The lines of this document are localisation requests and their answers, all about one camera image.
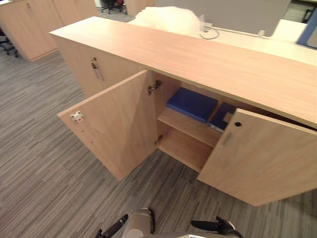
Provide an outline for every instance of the cable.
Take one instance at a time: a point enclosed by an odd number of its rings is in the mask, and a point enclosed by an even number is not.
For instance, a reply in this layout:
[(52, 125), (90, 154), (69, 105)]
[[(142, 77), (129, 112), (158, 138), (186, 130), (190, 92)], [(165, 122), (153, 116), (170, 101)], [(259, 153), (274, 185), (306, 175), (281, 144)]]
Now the cable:
[(215, 38), (217, 38), (219, 36), (219, 31), (217, 29), (212, 28), (212, 27), (204, 26), (203, 32), (209, 32), (210, 30), (213, 30), (215, 33), (217, 33), (217, 35), (214, 36), (214, 37), (211, 37), (211, 38), (206, 38), (202, 34), (200, 34), (200, 37), (205, 39), (205, 40), (211, 40), (211, 39), (215, 39)]

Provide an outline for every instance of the striped carpet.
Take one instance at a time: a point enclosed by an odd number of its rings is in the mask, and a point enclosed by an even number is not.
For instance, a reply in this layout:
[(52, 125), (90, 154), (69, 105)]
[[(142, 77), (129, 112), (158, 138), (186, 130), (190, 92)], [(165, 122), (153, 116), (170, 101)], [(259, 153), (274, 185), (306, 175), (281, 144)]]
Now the striped carpet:
[(0, 52), (0, 238), (93, 238), (141, 207), (158, 233), (219, 215), (246, 238), (316, 237), (316, 190), (255, 208), (159, 150), (117, 182), (56, 116), (84, 98), (59, 53), (31, 63)]

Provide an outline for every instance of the blue binder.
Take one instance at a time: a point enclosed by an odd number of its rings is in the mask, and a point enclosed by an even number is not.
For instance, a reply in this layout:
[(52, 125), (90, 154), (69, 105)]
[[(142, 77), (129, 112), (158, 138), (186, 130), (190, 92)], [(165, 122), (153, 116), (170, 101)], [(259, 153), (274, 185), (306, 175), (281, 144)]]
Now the blue binder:
[(167, 107), (185, 114), (200, 122), (206, 123), (214, 111), (218, 100), (196, 93), (186, 88), (180, 88), (167, 102)]
[(230, 104), (222, 103), (218, 111), (214, 114), (210, 121), (210, 127), (223, 132), (228, 123), (225, 121), (227, 116), (234, 114), (236, 108)]

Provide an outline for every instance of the cabinet shelf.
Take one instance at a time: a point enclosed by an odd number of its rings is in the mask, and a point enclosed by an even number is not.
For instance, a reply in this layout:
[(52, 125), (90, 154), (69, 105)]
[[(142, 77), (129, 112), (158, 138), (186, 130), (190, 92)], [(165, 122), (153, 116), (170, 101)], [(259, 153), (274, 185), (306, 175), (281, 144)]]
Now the cabinet shelf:
[(165, 108), (158, 116), (158, 120), (211, 147), (216, 146), (222, 135), (221, 132), (210, 128), (206, 124), (170, 108)]
[(212, 147), (171, 128), (159, 143), (160, 150), (200, 172), (212, 152)]

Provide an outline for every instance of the open cabinet door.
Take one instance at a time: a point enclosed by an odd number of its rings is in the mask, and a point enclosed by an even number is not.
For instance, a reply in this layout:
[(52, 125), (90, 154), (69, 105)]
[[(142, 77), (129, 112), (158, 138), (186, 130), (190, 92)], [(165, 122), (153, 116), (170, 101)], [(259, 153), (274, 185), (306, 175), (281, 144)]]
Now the open cabinet door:
[[(58, 116), (121, 180), (155, 150), (157, 140), (152, 72), (143, 70)], [(81, 122), (71, 114), (80, 111)]]
[(237, 109), (198, 180), (254, 206), (317, 187), (317, 133)]

